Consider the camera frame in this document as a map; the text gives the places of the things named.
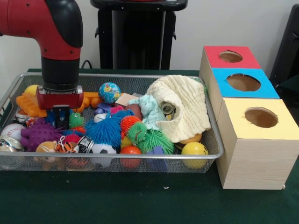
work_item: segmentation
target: white wall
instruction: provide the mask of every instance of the white wall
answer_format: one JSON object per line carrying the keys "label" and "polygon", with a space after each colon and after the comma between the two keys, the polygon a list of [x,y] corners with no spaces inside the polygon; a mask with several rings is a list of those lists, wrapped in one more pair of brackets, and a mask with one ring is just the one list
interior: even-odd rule
{"label": "white wall", "polygon": [[[77,0],[83,16],[84,46],[81,60],[100,66],[99,43],[94,38],[97,9]],[[247,45],[267,75],[270,74],[291,7],[296,0],[189,0],[177,12],[177,40],[173,42],[171,69],[198,70],[203,45]],[[40,68],[34,40],[0,37],[0,96],[16,75]]]}

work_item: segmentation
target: wire mesh basket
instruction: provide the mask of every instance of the wire mesh basket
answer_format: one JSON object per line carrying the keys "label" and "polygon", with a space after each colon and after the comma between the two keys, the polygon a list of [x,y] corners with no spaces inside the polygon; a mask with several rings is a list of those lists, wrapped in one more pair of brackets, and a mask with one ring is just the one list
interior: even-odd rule
{"label": "wire mesh basket", "polygon": [[[122,92],[143,95],[161,77],[163,76],[80,74],[79,84],[84,91],[97,92],[103,83],[114,82]],[[33,84],[43,84],[40,73],[21,74],[11,84],[0,101],[1,129],[14,120],[18,110],[16,97]],[[180,150],[175,150],[173,155],[0,152],[0,170],[205,173],[214,160],[223,154],[223,143],[208,96],[206,106],[212,128],[203,133],[201,142],[208,149],[209,155],[181,155]],[[83,111],[86,121],[93,118],[93,115],[94,109]]]}

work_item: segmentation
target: shape sorter box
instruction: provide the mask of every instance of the shape sorter box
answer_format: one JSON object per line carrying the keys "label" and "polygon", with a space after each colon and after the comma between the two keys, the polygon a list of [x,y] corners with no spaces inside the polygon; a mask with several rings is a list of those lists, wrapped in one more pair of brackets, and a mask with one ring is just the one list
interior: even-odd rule
{"label": "shape sorter box", "polygon": [[218,120],[223,97],[280,99],[262,69],[212,69],[209,98]]}
{"label": "shape sorter box", "polygon": [[281,99],[223,98],[217,159],[224,189],[282,189],[299,154],[299,127]]}
{"label": "shape sorter box", "polygon": [[246,46],[204,46],[199,77],[209,87],[212,69],[260,69],[256,58]]}

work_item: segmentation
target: round hole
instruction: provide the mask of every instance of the round hole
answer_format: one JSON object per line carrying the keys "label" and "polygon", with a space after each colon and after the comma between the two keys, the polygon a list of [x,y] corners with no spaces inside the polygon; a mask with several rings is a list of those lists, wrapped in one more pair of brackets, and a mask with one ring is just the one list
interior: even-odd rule
{"label": "round hole", "polygon": [[226,62],[236,63],[243,60],[243,57],[239,55],[237,52],[233,52],[230,50],[224,51],[220,53],[219,57]]}
{"label": "round hole", "polygon": [[261,87],[261,83],[245,74],[233,74],[227,78],[228,84],[235,90],[243,92],[257,91]]}
{"label": "round hole", "polygon": [[272,111],[262,107],[249,108],[245,112],[245,118],[252,124],[263,128],[274,127],[278,123],[277,116]]}

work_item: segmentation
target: red box top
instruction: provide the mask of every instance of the red box top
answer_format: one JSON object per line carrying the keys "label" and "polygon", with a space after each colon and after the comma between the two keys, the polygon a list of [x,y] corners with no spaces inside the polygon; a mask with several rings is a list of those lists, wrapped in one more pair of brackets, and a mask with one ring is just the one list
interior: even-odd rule
{"label": "red box top", "polygon": [[260,69],[253,53],[246,46],[204,46],[212,68]]}

